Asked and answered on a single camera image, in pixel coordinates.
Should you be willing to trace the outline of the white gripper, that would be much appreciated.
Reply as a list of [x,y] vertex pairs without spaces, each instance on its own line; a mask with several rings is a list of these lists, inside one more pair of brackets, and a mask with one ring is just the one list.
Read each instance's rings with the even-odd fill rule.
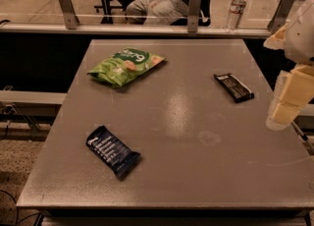
[[305,0],[296,13],[263,46],[283,50],[297,64],[290,72],[280,71],[269,106],[266,126],[282,131],[314,98],[314,0]]

